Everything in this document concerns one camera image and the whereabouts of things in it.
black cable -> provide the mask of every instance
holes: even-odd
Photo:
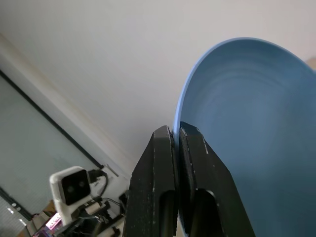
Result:
[[[114,204],[116,204],[116,205],[118,205],[118,206],[120,207],[120,204],[119,204],[118,202],[116,202],[116,201],[114,201],[114,200],[112,200],[112,199],[110,199],[110,198],[108,198],[108,197],[104,198],[104,200],[113,202]]]
[[[104,172],[104,171],[102,171],[102,173],[103,173],[103,176],[105,177],[105,184],[104,184],[103,189],[102,189],[102,191],[101,191],[101,193],[99,195],[100,197],[102,197],[104,191],[106,190],[106,188],[107,188],[107,186],[109,184],[108,174],[106,172]]]
[[[103,193],[105,192],[108,184],[109,184],[109,178],[108,178],[108,174],[106,172],[104,172],[103,170],[101,169],[98,169],[98,170],[90,170],[88,171],[88,174],[89,174],[89,179],[90,179],[90,183],[94,183],[98,180],[98,177],[100,176],[104,176],[105,178],[105,184],[102,188],[102,191],[101,193],[99,194],[99,197],[101,197],[103,195]]]

electronic device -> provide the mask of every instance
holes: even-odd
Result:
[[[33,237],[54,237],[56,231],[61,227],[61,217],[57,212],[33,235]]]
[[[91,237],[102,233],[111,233],[106,237],[172,237],[179,216],[189,237],[255,237],[229,170],[200,131],[181,122],[178,142],[174,143],[168,126],[154,131],[132,173],[129,190],[119,197],[121,213],[115,218],[107,213],[109,203],[101,205],[102,197],[85,196],[86,190],[80,200],[71,195],[83,186],[78,183],[83,176],[72,179],[80,168],[52,175],[56,209],[67,224],[57,236],[79,237],[88,231]],[[88,171],[89,178],[90,174],[94,174],[92,180],[102,175]],[[67,191],[71,194],[63,197]],[[123,230],[117,228],[122,218]]]
[[[74,219],[72,213],[81,205],[92,200],[88,173],[79,166],[57,172],[49,178],[54,204],[63,225]]]

blue plate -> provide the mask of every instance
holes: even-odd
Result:
[[[239,38],[204,54],[174,119],[198,127],[231,172],[258,237],[314,236],[316,75],[289,51]]]

